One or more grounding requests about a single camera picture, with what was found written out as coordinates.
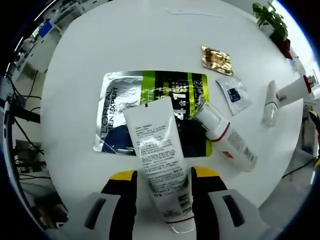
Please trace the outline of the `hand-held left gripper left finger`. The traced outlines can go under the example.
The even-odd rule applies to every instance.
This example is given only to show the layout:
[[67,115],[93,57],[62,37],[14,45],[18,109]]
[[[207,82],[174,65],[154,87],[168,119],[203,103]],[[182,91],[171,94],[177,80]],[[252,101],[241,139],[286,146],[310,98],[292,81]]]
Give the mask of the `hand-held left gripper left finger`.
[[76,209],[76,240],[131,240],[137,214],[136,170],[115,173]]

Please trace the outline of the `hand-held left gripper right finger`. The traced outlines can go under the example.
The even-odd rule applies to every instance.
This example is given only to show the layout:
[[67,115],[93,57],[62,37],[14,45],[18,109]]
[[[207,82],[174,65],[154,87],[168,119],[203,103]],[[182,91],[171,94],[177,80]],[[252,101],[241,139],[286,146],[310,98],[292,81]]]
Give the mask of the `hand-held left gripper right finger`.
[[191,168],[192,211],[198,240],[257,240],[262,234],[258,209],[220,175],[206,167]]

